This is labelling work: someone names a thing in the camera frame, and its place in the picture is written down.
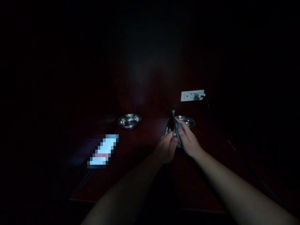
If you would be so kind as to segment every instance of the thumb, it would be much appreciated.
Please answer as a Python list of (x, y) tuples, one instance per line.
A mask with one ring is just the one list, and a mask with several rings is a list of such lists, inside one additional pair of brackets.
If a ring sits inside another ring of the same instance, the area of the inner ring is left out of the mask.
[(181, 140), (181, 142), (183, 143), (183, 145), (184, 145), (184, 143), (187, 143), (187, 142), (188, 142), (188, 138), (187, 138), (187, 136), (185, 135), (183, 129), (178, 128), (177, 132), (178, 132), (178, 134), (179, 134), (180, 140)]
[(178, 138), (176, 138), (176, 137), (172, 138), (172, 140), (170, 142), (170, 146), (169, 146), (169, 155), (172, 158), (174, 157), (174, 153), (175, 153), (177, 144), (178, 144)]

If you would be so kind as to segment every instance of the person's right hand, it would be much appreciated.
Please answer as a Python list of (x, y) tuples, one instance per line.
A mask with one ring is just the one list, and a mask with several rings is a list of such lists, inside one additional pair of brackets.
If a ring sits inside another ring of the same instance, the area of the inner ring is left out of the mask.
[(181, 126), (183, 128), (183, 130), (181, 128), (179, 128), (177, 131), (180, 136), (181, 145), (182, 145), (184, 151), (190, 157), (195, 158), (198, 154), (201, 153), (201, 151), (203, 151), (203, 149), (199, 145), (197, 138), (191, 132), (188, 125), (184, 121), (178, 119), (177, 117), (175, 117), (175, 119), (178, 121), (178, 123), (181, 124)]

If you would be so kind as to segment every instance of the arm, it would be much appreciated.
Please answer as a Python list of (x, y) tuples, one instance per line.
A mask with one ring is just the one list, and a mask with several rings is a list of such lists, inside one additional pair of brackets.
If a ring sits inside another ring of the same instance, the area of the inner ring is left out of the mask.
[(162, 136), (153, 153), (110, 188), (81, 224), (134, 223), (156, 174), (174, 157), (178, 139), (172, 137), (172, 132)]
[(185, 152), (203, 170), (237, 224), (299, 224), (293, 215), (205, 152), (188, 125), (177, 121), (183, 127), (178, 133)]

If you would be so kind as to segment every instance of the finger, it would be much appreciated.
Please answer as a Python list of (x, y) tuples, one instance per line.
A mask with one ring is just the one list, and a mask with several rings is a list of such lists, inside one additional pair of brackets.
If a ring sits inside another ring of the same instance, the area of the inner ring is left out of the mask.
[(173, 156), (174, 156), (174, 153), (175, 153), (177, 144), (178, 144), (178, 138), (176, 138), (176, 137), (172, 138), (172, 139), (171, 139), (171, 142), (170, 142), (170, 146), (169, 146), (169, 155), (170, 155), (172, 158), (173, 158)]
[(171, 138), (173, 137), (173, 131), (170, 131), (169, 133), (167, 133), (163, 139), (165, 139), (166, 141), (168, 141), (168, 143), (170, 143)]
[(178, 119), (177, 117), (175, 117), (175, 119), (178, 121), (178, 123), (180, 123), (180, 125), (182, 126), (185, 134), (189, 137), (189, 134), (191, 133), (191, 130), (190, 130), (189, 126), (184, 121)]
[(183, 131), (183, 129), (178, 128), (178, 129), (177, 129), (177, 132), (178, 132), (179, 137), (180, 137), (180, 140), (181, 140), (181, 142), (183, 143), (183, 146), (184, 146), (186, 143), (189, 142), (189, 140), (188, 140), (188, 138), (187, 138), (185, 132)]

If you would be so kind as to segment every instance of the white outlet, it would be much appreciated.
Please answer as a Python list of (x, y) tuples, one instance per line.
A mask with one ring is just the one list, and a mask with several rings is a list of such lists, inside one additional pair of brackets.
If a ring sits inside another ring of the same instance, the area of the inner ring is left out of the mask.
[(181, 92), (181, 101), (182, 102), (187, 102), (187, 101), (202, 100), (203, 99), (202, 97), (201, 98), (195, 97), (196, 93), (204, 94), (204, 90)]

